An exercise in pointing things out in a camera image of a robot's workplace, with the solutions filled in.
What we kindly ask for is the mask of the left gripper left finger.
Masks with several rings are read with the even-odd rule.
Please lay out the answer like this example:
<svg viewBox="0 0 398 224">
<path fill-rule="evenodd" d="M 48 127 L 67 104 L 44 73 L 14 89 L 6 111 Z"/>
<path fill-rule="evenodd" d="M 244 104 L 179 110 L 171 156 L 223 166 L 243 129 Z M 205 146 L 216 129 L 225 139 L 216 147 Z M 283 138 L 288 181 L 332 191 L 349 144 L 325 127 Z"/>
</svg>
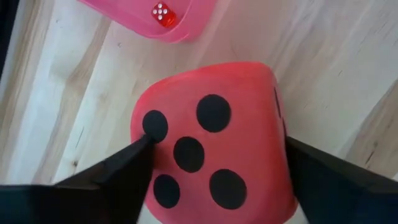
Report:
<svg viewBox="0 0 398 224">
<path fill-rule="evenodd" d="M 104 198 L 109 224 L 136 224 L 154 170 L 154 145 L 150 136 L 143 135 L 57 185 L 95 190 Z"/>
</svg>

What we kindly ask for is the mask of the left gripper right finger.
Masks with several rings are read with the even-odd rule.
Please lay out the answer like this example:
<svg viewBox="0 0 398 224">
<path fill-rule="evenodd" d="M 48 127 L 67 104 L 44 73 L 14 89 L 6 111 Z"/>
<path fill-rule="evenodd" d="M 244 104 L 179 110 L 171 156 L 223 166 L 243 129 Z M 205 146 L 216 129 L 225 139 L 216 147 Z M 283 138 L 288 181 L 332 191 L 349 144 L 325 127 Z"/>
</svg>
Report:
<svg viewBox="0 0 398 224">
<path fill-rule="evenodd" d="M 309 224 L 373 224 L 373 173 L 292 137 L 285 139 L 294 195 Z"/>
</svg>

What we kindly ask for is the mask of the large red foam die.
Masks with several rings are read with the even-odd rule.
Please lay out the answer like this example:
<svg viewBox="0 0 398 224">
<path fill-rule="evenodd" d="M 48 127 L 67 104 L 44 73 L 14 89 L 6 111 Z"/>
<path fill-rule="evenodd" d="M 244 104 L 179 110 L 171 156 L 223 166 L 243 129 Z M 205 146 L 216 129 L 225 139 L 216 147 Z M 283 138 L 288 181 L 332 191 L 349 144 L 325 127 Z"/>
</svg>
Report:
<svg viewBox="0 0 398 224">
<path fill-rule="evenodd" d="M 254 62 L 163 79 L 138 99 L 131 138 L 155 139 L 146 196 L 162 224 L 284 224 L 296 211 L 276 80 Z"/>
</svg>

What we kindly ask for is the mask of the small red die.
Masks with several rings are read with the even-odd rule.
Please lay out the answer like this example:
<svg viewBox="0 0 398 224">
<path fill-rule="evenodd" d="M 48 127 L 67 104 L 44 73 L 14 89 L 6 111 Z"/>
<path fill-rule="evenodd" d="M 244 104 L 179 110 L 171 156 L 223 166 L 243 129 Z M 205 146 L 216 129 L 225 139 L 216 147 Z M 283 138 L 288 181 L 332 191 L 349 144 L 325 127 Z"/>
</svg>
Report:
<svg viewBox="0 0 398 224">
<path fill-rule="evenodd" d="M 176 13 L 164 2 L 158 2 L 151 11 L 152 17 L 165 28 L 171 28 L 177 22 Z"/>
</svg>

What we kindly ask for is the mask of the pink translucent plastic bin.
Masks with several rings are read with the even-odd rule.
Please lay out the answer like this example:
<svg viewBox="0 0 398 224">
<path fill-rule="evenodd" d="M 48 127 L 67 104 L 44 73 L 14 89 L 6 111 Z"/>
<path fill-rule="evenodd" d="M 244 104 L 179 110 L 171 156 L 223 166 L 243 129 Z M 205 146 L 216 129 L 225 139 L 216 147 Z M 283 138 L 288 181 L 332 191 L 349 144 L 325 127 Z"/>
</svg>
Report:
<svg viewBox="0 0 398 224">
<path fill-rule="evenodd" d="M 178 43 L 197 38 L 204 30 L 217 0 L 79 0 L 122 26 L 150 39 Z M 162 27 L 151 11 L 166 3 L 177 15 L 171 28 Z"/>
</svg>

